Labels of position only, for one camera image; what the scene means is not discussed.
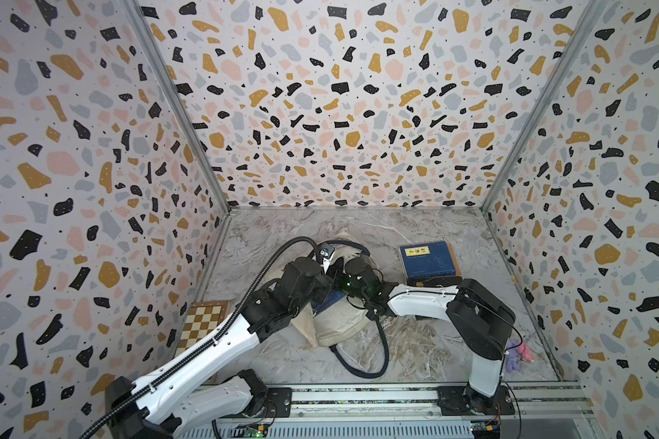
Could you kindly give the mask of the cream canvas tote bag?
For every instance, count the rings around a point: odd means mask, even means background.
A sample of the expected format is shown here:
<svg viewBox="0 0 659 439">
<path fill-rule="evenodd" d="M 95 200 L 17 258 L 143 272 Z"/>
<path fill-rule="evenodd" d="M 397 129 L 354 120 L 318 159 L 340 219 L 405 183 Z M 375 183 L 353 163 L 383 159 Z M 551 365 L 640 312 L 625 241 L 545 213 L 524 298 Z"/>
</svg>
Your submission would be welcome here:
<svg viewBox="0 0 659 439">
<path fill-rule="evenodd" d="M 371 258 L 371 252 L 368 248 L 357 243 L 348 232 L 342 232 L 335 238 L 324 241 L 324 243 L 332 244 L 335 247 L 333 258 L 343 257 L 344 264 L 358 256 L 368 256 Z M 372 261 L 373 266 L 379 271 L 379 276 L 383 281 L 384 276 L 382 272 L 378 269 L 373 259 Z M 309 304 L 297 316 L 291 319 L 290 325 L 305 337 L 313 349 L 318 347 L 328 348 L 340 364 L 352 375 L 366 380 L 374 380 L 386 373 L 390 362 L 390 350 L 386 333 L 384 333 L 381 318 L 378 314 L 378 311 L 384 310 L 385 307 L 383 305 L 370 307 L 369 304 L 372 301 L 373 299 L 370 296 L 348 296 L 346 294 L 344 300 L 336 303 L 318 316 L 313 315 L 311 305 Z M 375 322 L 377 326 L 381 346 L 384 351 L 384 363 L 380 371 L 375 372 L 356 369 L 340 354 L 338 348 L 341 342 L 359 334 L 371 321 Z"/>
</svg>

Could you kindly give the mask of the navy book with yellow label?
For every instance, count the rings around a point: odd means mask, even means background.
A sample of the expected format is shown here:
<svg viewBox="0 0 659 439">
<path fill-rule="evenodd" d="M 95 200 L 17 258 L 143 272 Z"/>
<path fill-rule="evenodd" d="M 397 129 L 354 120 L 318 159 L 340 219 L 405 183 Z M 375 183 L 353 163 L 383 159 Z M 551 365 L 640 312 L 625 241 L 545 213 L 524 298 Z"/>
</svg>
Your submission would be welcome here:
<svg viewBox="0 0 659 439">
<path fill-rule="evenodd" d="M 407 279 L 461 276 L 455 252 L 446 241 L 404 245 L 399 253 Z"/>
</svg>

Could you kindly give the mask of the black book with gold text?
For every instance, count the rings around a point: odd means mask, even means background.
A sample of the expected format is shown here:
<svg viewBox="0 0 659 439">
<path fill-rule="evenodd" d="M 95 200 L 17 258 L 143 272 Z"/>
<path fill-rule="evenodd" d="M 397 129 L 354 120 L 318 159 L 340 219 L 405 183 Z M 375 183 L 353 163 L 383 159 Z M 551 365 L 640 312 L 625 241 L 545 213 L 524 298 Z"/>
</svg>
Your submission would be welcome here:
<svg viewBox="0 0 659 439">
<path fill-rule="evenodd" d="M 408 278 L 407 285 L 425 288 L 446 288 L 452 285 L 459 285 L 463 278 L 459 275 L 433 276 L 433 277 L 413 277 Z"/>
</svg>

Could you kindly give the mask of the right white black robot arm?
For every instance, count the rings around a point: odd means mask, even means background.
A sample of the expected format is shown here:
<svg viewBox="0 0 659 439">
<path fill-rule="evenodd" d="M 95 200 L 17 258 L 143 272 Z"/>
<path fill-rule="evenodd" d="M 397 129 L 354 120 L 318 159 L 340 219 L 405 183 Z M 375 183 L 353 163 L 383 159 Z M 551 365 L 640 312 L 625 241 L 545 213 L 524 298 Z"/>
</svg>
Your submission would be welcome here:
<svg viewBox="0 0 659 439">
<path fill-rule="evenodd" d="M 497 410 L 515 316 L 483 285 L 473 279 L 442 287 L 388 282 L 362 256 L 344 265 L 334 286 L 360 300 L 373 321 L 383 316 L 419 316 L 452 323 L 472 352 L 472 362 L 464 390 L 441 406 L 454 413 L 491 414 Z"/>
</svg>

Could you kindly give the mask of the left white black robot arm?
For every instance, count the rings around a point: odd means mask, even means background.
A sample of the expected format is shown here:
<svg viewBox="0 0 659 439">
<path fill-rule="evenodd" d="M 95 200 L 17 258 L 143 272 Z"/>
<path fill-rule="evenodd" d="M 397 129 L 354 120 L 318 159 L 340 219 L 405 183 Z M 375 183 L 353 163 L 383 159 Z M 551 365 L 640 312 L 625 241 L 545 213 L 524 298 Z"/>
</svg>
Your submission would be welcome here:
<svg viewBox="0 0 659 439">
<path fill-rule="evenodd" d="M 262 411 L 267 386 L 251 369 L 219 385 L 203 384 L 243 353 L 285 329 L 311 301 L 323 300 L 342 274 L 309 257 L 257 287 L 219 327 L 183 354 L 133 382 L 119 378 L 106 390 L 106 425 L 115 438 L 177 438 L 213 420 Z"/>
</svg>

